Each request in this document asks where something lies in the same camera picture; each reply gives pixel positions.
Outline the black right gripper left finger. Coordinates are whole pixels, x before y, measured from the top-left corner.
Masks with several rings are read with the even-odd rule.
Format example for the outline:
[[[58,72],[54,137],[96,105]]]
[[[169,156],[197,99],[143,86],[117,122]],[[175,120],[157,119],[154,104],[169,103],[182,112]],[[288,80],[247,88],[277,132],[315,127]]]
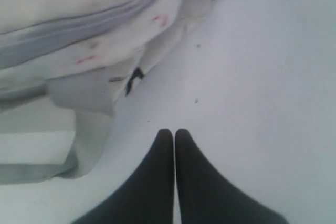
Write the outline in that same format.
[[[173,135],[161,129],[132,175],[75,223],[172,223],[174,207]]]

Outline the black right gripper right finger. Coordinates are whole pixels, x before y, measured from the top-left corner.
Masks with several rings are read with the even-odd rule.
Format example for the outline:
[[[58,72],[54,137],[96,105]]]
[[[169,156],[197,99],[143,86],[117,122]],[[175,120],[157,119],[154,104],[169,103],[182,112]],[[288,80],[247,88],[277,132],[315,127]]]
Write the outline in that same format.
[[[182,223],[286,223],[223,177],[186,129],[175,134],[175,162]]]

